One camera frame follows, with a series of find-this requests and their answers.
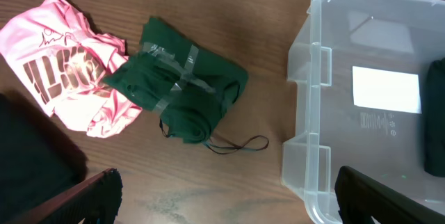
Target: plastic storage box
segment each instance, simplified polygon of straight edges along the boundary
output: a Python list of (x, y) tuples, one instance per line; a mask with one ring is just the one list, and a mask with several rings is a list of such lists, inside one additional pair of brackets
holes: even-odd
[(352, 73), (418, 74), (421, 86), (429, 64), (445, 57), (445, 1), (311, 0), (307, 12), (289, 51), (298, 101), (283, 184), (316, 223), (341, 223), (334, 185), (342, 166), (445, 214), (445, 178), (423, 170), (421, 115), (355, 106)]

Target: wooden table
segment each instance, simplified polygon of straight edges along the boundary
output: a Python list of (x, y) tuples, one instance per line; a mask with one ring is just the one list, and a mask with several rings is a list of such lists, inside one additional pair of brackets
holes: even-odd
[[(0, 26), (43, 0), (0, 0)], [(262, 152), (220, 156), (166, 139), (158, 116), (143, 112), (121, 134), (88, 138), (61, 128), (89, 158), (90, 174), (117, 168), (124, 184), (116, 223), (311, 223), (304, 202), (280, 183), (282, 143), (295, 132), (296, 85), (286, 82), (287, 51), (310, 0), (70, 0), (97, 28), (138, 48), (142, 25), (162, 17), (203, 47), (246, 68), (244, 95), (218, 125), (241, 142), (263, 134)], [(0, 59), (0, 91), (32, 96)]]

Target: black cloth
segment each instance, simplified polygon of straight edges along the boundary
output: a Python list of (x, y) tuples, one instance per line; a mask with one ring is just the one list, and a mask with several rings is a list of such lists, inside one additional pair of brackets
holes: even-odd
[(0, 223), (74, 186), (76, 173), (0, 94)]
[(438, 224), (445, 216), (397, 193), (389, 187), (343, 166), (335, 182), (335, 194), (344, 224)]
[(430, 65), (422, 96), (425, 171), (445, 177), (445, 59)]

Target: wooden surface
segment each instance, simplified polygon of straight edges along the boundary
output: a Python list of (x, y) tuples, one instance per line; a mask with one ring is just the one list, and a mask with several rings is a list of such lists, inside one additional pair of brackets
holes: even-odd
[[(0, 0), (0, 26), (43, 0)], [(250, 74), (241, 99), (218, 125), (241, 142), (268, 136), (262, 152), (218, 156), (162, 137), (158, 116), (143, 112), (120, 135), (88, 138), (51, 120), (89, 158), (90, 175), (117, 168), (124, 183), (116, 223), (311, 223), (302, 200), (280, 183), (282, 143), (295, 132), (296, 85), (286, 82), (287, 51), (310, 0), (70, 0), (97, 28), (138, 48), (142, 25), (162, 17)], [(0, 91), (32, 96), (0, 59)]]

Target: pink fabric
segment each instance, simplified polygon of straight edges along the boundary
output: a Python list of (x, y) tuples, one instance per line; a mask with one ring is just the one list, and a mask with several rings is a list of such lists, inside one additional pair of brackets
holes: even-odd
[(93, 33), (66, 0), (45, 0), (0, 31), (0, 53), (43, 111), (94, 137), (119, 134), (141, 112), (99, 82), (127, 61), (124, 52), (123, 40)]

